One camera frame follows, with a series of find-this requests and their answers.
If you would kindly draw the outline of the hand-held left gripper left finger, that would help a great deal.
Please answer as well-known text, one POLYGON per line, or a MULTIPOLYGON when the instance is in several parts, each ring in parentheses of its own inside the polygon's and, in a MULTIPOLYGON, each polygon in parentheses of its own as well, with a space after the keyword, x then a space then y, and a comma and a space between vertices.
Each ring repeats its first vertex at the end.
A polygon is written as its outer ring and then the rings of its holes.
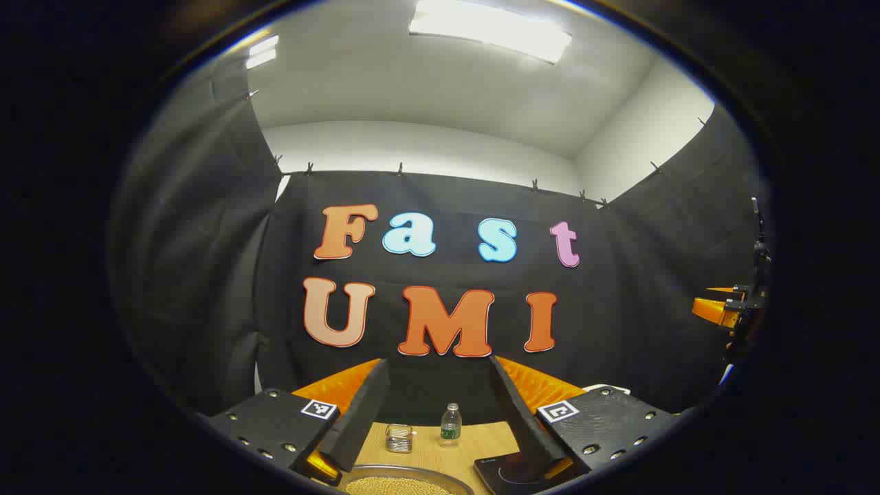
POLYGON ((265 389, 206 423, 264 463, 337 486, 354 468, 390 385, 388 361, 375 358, 295 391, 265 389))

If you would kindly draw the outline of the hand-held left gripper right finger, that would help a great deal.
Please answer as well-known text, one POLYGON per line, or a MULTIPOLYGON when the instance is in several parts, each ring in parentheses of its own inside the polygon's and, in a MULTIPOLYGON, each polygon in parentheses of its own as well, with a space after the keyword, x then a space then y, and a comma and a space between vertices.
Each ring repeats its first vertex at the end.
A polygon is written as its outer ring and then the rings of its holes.
POLYGON ((678 414, 615 386, 578 388, 507 358, 489 359, 489 379, 528 479, 606 475, 666 439, 678 414))

